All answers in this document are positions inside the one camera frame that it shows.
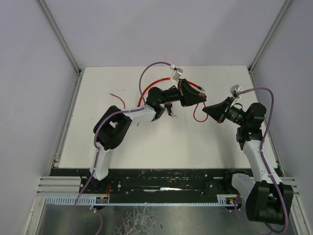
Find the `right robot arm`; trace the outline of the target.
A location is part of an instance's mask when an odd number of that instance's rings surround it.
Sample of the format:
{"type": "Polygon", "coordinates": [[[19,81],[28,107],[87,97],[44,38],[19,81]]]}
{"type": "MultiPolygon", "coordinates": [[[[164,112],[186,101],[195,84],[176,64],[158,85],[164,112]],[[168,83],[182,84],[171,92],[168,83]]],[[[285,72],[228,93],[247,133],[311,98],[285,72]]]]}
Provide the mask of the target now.
{"type": "Polygon", "coordinates": [[[246,202],[248,220],[283,225],[289,217],[293,189],[285,185],[273,166],[268,163],[263,149],[261,125],[267,109],[261,103],[252,103],[246,111],[235,107],[234,98],[203,108],[203,112],[217,123],[226,119],[237,124],[236,141],[246,155],[254,179],[244,173],[233,173],[232,186],[246,202]]]}

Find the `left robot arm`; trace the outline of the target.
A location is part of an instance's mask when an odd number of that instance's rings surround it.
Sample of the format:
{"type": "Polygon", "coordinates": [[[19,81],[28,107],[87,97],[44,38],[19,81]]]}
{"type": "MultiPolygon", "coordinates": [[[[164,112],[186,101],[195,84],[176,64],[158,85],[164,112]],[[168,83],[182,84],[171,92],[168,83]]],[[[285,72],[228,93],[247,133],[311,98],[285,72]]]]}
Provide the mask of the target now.
{"type": "Polygon", "coordinates": [[[108,176],[112,152],[122,143],[131,125],[158,120],[166,110],[163,105],[176,101],[179,101],[182,107],[204,103],[205,90],[192,85],[186,79],[181,79],[177,86],[166,90],[151,87],[146,103],[142,106],[124,110],[115,105],[111,106],[93,129],[96,153],[90,168],[92,177],[101,181],[108,176]]]}

